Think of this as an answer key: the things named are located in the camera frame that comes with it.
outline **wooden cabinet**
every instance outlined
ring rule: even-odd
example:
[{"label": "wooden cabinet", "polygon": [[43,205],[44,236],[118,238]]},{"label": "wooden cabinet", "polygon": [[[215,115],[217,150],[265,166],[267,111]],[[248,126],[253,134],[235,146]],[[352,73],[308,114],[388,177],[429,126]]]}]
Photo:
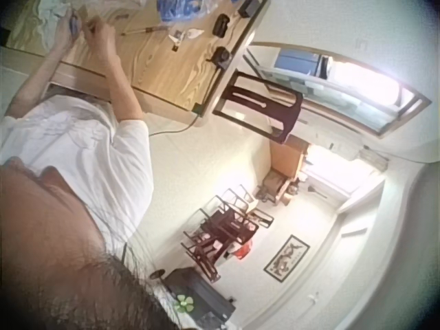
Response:
[{"label": "wooden cabinet", "polygon": [[301,169],[309,144],[290,135],[285,144],[270,142],[272,168],[288,178],[296,179]]}]

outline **hand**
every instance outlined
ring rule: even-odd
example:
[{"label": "hand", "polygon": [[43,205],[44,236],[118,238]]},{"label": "hand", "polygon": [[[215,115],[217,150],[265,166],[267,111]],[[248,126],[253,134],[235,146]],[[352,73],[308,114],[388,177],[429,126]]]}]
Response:
[{"label": "hand", "polygon": [[55,43],[52,52],[56,55],[64,57],[74,46],[81,32],[81,19],[75,15],[74,11],[69,8],[64,17],[58,21],[55,31]]},{"label": "hand", "polygon": [[103,22],[99,16],[95,16],[84,26],[87,44],[105,67],[110,67],[119,60],[115,34],[115,28]]}]

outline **person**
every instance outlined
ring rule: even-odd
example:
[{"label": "person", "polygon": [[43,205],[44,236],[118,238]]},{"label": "person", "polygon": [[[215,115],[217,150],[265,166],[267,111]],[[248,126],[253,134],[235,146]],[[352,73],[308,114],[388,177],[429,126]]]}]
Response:
[{"label": "person", "polygon": [[58,22],[52,50],[0,124],[1,309],[8,311],[2,324],[178,329],[114,254],[146,212],[153,174],[149,130],[111,26],[96,17],[83,30],[104,66],[118,124],[78,98],[40,102],[78,38],[69,29],[73,15],[68,10]]}]

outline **black power cord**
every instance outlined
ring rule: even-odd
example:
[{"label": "black power cord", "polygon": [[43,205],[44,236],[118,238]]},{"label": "black power cord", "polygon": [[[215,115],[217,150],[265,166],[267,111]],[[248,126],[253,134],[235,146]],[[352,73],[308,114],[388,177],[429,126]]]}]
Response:
[{"label": "black power cord", "polygon": [[199,119],[199,115],[196,115],[194,120],[191,122],[191,124],[189,124],[187,127],[185,127],[184,129],[180,129],[178,131],[163,131],[163,132],[157,132],[157,133],[153,133],[150,134],[149,137],[152,138],[153,136],[158,136],[158,135],[162,135],[162,134],[176,134],[176,133],[182,133],[184,131],[189,130],[191,127],[194,126],[195,122],[197,121],[197,119]]}]

